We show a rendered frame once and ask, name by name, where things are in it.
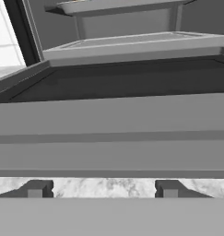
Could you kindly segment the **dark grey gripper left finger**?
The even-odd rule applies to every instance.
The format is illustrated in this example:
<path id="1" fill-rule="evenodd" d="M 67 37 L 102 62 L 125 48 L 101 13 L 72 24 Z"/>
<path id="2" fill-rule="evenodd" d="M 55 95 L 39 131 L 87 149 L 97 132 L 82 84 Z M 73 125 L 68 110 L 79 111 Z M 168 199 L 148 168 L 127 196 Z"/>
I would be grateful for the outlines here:
<path id="1" fill-rule="evenodd" d="M 0 194 L 4 198 L 53 197 L 53 180 L 30 180 L 16 190 Z"/>

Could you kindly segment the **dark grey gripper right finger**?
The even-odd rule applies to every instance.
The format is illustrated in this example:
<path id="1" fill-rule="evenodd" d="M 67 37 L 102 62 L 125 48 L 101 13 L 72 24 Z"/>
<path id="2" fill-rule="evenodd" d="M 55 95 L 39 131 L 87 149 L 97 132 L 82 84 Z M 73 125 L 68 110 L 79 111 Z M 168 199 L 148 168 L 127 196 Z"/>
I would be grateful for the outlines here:
<path id="1" fill-rule="evenodd" d="M 209 195 L 188 189 L 177 180 L 156 180 L 155 188 L 156 198 L 209 198 Z"/>

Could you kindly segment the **toaster oven door with glass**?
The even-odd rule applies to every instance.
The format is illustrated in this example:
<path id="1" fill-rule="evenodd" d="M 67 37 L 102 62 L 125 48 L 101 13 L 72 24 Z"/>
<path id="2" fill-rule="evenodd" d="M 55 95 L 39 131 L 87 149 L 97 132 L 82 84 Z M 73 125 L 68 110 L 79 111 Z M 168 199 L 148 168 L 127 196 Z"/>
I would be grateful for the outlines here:
<path id="1" fill-rule="evenodd" d="M 224 56 L 27 67 L 0 80 L 0 144 L 224 140 Z"/>

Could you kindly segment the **grey toaster oven tray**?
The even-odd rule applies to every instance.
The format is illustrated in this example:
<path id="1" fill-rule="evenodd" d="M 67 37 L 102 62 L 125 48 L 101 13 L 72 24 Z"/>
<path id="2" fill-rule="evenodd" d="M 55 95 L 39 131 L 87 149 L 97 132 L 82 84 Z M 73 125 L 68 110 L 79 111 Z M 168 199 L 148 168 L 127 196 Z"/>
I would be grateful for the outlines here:
<path id="1" fill-rule="evenodd" d="M 220 54 L 224 35 L 166 31 L 73 41 L 43 51 L 52 66 L 95 65 Z"/>

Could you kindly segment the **grey toaster oven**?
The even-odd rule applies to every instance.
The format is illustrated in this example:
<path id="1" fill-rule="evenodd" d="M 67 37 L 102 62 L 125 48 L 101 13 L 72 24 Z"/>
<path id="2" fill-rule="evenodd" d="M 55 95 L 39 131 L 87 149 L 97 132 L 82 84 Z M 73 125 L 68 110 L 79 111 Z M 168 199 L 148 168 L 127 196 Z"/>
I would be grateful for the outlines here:
<path id="1" fill-rule="evenodd" d="M 43 51 L 73 41 L 166 31 L 206 33 L 181 29 L 182 10 L 192 3 L 172 8 L 96 16 L 68 16 L 44 10 L 45 5 L 67 1 L 82 0 L 4 0 L 27 65 L 39 62 L 48 62 L 51 65 L 51 62 L 44 58 Z M 131 65 L 203 59 L 215 59 L 224 64 L 224 46 L 218 55 L 95 65 Z"/>

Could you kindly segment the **grey toaster oven rack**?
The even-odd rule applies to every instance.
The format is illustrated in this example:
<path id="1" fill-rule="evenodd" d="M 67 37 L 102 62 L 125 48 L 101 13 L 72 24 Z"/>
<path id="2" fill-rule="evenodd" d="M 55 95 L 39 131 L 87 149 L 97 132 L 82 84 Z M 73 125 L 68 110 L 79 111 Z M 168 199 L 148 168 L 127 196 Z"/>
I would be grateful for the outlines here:
<path id="1" fill-rule="evenodd" d="M 46 12 L 68 16 L 113 15 L 188 5 L 196 0 L 82 0 L 45 5 Z"/>

